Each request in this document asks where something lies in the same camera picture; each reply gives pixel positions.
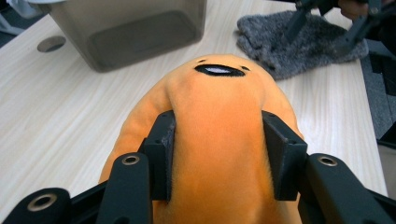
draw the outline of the gray floor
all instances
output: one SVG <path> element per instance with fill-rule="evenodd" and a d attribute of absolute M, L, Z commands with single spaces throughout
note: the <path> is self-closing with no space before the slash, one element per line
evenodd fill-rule
<path fill-rule="evenodd" d="M 40 19 L 34 18 L 26 20 L 21 18 L 10 7 L 3 9 L 0 12 L 12 26 L 22 29 L 28 28 Z M 14 37 L 14 35 L 7 35 L 0 32 L 0 48 Z M 361 67 L 364 74 L 367 96 L 373 117 L 375 136 L 379 139 L 392 125 L 392 123 L 396 121 L 396 97 L 385 94 L 383 78 L 380 74 L 373 73 L 369 57 L 361 60 Z M 380 147 L 379 152 L 383 163 L 389 196 L 396 199 L 396 165 L 394 165 L 396 164 L 396 150 Z"/>

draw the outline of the gray fuzzy cloth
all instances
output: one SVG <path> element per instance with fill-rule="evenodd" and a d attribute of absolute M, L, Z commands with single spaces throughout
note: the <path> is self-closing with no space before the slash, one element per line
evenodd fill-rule
<path fill-rule="evenodd" d="M 237 23 L 240 31 L 237 45 L 275 80 L 330 63 L 349 62 L 368 54 L 367 44 L 362 41 L 347 55 L 336 56 L 333 43 L 347 30 L 314 15 L 307 16 L 305 26 L 291 44 L 281 41 L 292 14 L 293 11 L 285 11 L 269 16 L 245 16 Z"/>

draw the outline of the light wood surface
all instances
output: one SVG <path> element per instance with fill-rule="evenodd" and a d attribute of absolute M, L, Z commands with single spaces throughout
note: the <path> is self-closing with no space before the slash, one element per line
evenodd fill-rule
<path fill-rule="evenodd" d="M 262 0 L 208 0 L 205 34 L 191 46 L 98 74 L 70 42 L 51 53 L 40 41 L 63 35 L 50 16 L 0 49 L 0 220 L 43 188 L 71 196 L 96 185 L 120 126 L 162 76 L 213 53 L 247 56 L 235 45 L 236 21 L 248 14 L 295 9 Z M 351 24 L 334 9 L 326 18 Z M 277 82 L 288 95 L 308 143 L 345 161 L 363 185 L 387 195 L 359 61 L 333 64 Z"/>

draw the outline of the plastic container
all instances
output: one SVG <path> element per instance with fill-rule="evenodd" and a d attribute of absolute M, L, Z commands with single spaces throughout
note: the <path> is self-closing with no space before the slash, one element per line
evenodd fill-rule
<path fill-rule="evenodd" d="M 37 6 L 98 72 L 197 42 L 205 27 L 206 0 L 67 0 Z"/>

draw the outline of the orange fabric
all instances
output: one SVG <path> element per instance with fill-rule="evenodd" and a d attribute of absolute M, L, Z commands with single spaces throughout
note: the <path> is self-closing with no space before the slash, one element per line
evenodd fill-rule
<path fill-rule="evenodd" d="M 199 64 L 225 65 L 245 75 L 209 76 L 194 69 Z M 154 202 L 156 223 L 288 222 L 284 205 L 274 200 L 262 110 L 303 136 L 271 76 L 233 55 L 203 56 L 161 79 L 123 124 L 101 182 L 108 179 L 114 160 L 137 151 L 157 116 L 171 109 L 177 120 L 172 199 Z"/>

